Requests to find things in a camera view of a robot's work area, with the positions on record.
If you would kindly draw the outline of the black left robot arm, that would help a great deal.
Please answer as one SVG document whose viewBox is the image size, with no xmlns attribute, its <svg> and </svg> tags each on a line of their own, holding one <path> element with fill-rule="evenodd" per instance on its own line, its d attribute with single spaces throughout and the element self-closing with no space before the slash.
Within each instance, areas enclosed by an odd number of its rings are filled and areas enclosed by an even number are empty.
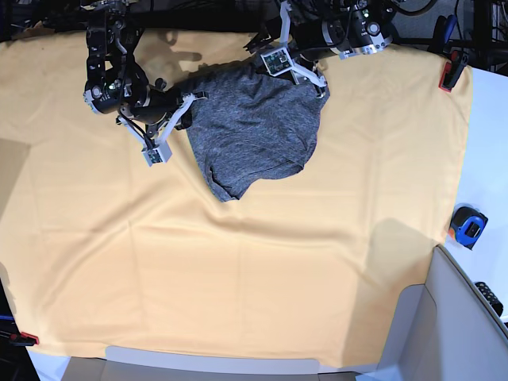
<svg viewBox="0 0 508 381">
<path fill-rule="evenodd" d="M 381 1 L 316 1 L 311 6 L 283 1 L 279 10 L 282 25 L 273 75 L 297 85 L 312 83 L 319 98 L 327 88 L 317 66 L 320 60 L 375 54 L 392 41 Z"/>
</svg>

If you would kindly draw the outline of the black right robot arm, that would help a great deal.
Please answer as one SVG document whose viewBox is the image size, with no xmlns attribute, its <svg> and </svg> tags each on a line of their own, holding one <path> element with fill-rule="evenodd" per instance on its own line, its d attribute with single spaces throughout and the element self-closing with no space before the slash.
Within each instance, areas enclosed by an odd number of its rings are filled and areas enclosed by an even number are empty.
<svg viewBox="0 0 508 381">
<path fill-rule="evenodd" d="M 88 14 L 83 97 L 96 113 L 117 113 L 116 122 L 129 129 L 145 153 L 161 152 L 173 129 L 188 129 L 193 115 L 213 103 L 237 104 L 247 90 L 279 85 L 254 60 L 205 66 L 171 88 L 161 78 L 150 83 L 134 56 L 144 29 L 129 12 L 129 2 L 84 1 L 82 6 Z"/>
</svg>

